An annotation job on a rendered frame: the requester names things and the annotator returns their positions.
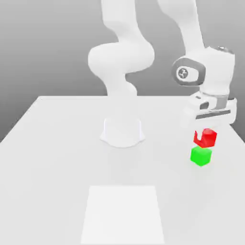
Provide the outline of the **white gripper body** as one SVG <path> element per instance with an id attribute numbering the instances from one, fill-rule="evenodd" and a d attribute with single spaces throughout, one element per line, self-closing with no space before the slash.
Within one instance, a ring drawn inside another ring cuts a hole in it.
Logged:
<path id="1" fill-rule="evenodd" d="M 233 124 L 237 115 L 237 99 L 228 100 L 221 110 L 198 109 L 198 104 L 182 110 L 182 126 L 185 128 L 205 129 Z"/>

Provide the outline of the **small red cube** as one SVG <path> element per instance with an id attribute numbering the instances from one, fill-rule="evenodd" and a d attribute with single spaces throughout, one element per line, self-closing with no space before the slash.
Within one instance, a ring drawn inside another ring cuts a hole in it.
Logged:
<path id="1" fill-rule="evenodd" d="M 213 147 L 216 142 L 217 133 L 209 128 L 202 131 L 201 139 L 198 139 L 198 133 L 195 131 L 193 142 L 201 148 Z"/>

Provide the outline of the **small green cube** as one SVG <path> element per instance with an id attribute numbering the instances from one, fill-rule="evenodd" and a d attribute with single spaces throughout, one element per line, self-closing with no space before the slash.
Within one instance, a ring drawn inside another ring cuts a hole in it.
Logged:
<path id="1" fill-rule="evenodd" d="M 190 160 L 198 166 L 204 166 L 211 160 L 212 150 L 196 146 L 192 148 Z"/>

